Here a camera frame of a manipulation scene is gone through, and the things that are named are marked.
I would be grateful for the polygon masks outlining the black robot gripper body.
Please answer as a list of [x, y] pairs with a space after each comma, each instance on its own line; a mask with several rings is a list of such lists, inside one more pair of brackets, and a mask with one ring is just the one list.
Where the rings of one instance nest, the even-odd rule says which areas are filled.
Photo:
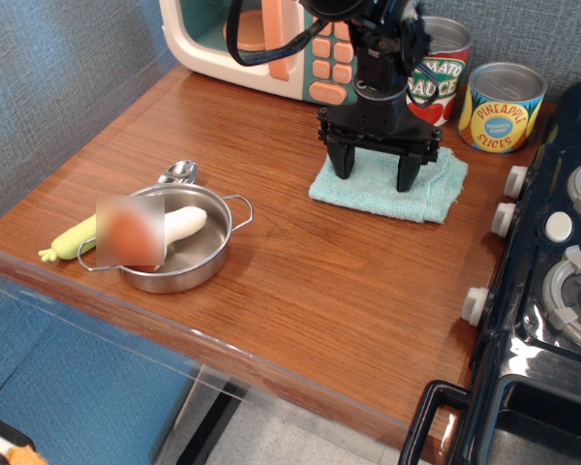
[[355, 103], [317, 112], [320, 140], [417, 157], [422, 165], [438, 159], [443, 131], [410, 110], [406, 87], [381, 91], [356, 80], [353, 90]]

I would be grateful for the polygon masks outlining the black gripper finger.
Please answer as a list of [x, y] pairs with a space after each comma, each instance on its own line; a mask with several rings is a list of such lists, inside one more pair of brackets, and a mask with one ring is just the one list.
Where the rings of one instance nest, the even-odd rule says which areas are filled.
[[414, 154], [401, 156], [399, 158], [396, 184], [396, 188], [399, 192], [405, 193], [411, 190], [421, 165], [422, 158]]
[[348, 179], [354, 166], [354, 145], [336, 139], [328, 139], [325, 144], [335, 174], [341, 179]]

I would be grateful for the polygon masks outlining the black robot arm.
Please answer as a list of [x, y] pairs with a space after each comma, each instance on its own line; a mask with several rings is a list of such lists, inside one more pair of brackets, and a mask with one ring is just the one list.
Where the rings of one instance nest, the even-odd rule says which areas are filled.
[[409, 109], [408, 81], [429, 53], [418, 1], [304, 1], [324, 22], [348, 25], [356, 58], [356, 102], [322, 108], [320, 139], [336, 175], [348, 178], [357, 147], [399, 157], [396, 189], [411, 190], [422, 166], [438, 158], [443, 132]]

